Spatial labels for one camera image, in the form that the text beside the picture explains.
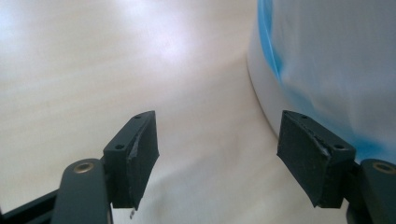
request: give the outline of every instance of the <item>white bag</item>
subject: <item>white bag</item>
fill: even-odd
[[[258,26],[298,112],[347,140],[357,161],[396,163],[396,1],[259,0]]]

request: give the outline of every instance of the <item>wooden table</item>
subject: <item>wooden table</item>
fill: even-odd
[[[255,16],[253,0],[0,3],[3,212],[155,110],[161,157],[133,223],[346,223],[276,156],[247,70]]]

